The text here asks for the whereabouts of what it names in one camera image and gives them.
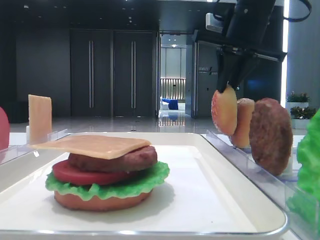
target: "tomato slice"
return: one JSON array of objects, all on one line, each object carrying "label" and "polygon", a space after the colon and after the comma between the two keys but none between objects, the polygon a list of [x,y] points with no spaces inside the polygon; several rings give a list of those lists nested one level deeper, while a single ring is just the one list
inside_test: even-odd
[{"label": "tomato slice", "polygon": [[70,166],[68,160],[61,161],[53,165],[53,175],[56,179],[63,183],[71,183],[78,186],[85,185],[110,185],[131,177],[137,172],[86,172]]}]

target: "gray door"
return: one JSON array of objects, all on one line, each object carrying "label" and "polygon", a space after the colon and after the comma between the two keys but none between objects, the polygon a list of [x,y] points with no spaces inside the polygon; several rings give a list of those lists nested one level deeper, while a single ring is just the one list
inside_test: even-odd
[{"label": "gray door", "polygon": [[153,34],[114,34],[114,115],[153,116]]},{"label": "gray door", "polygon": [[71,112],[74,117],[111,115],[111,33],[71,32]]}]

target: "shiny floor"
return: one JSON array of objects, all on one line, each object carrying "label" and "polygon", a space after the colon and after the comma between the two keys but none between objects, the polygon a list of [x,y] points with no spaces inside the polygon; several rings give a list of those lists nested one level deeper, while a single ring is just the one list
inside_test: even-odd
[{"label": "shiny floor", "polygon": [[[11,124],[12,133],[25,133],[27,123]],[[218,133],[212,119],[193,119],[185,114],[183,103],[179,103],[179,110],[163,110],[159,118],[148,117],[69,117],[54,118],[53,131],[68,129],[69,133],[81,132],[158,132],[158,133],[196,133],[205,134],[208,130]],[[305,130],[294,129],[294,135],[305,135]]]}]

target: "lettuce leaf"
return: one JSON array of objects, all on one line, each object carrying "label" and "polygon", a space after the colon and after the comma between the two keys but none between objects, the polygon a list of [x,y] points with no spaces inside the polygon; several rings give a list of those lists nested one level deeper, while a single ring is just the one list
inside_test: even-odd
[{"label": "lettuce leaf", "polygon": [[57,180],[51,172],[47,176],[45,187],[49,191],[58,191],[61,195],[77,195],[84,201],[89,201],[94,196],[98,196],[102,200],[112,197],[124,199],[139,196],[141,193],[149,193],[156,186],[163,184],[169,173],[168,164],[159,161],[151,168],[142,170],[135,178],[121,183],[103,186],[98,184],[76,186]]},{"label": "lettuce leaf", "polygon": [[320,231],[316,209],[320,201],[320,110],[307,126],[306,136],[298,143],[297,161],[302,164],[298,172],[297,191],[287,200],[288,209]]}]

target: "white tray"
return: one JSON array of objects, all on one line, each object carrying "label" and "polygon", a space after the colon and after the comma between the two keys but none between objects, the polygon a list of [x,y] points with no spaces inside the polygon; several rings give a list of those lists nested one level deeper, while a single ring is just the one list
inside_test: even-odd
[{"label": "white tray", "polygon": [[141,205],[108,213],[70,211],[45,189],[68,153],[39,150],[0,166],[0,239],[275,239],[287,215],[203,136],[193,133],[77,133],[144,138],[170,175]]}]

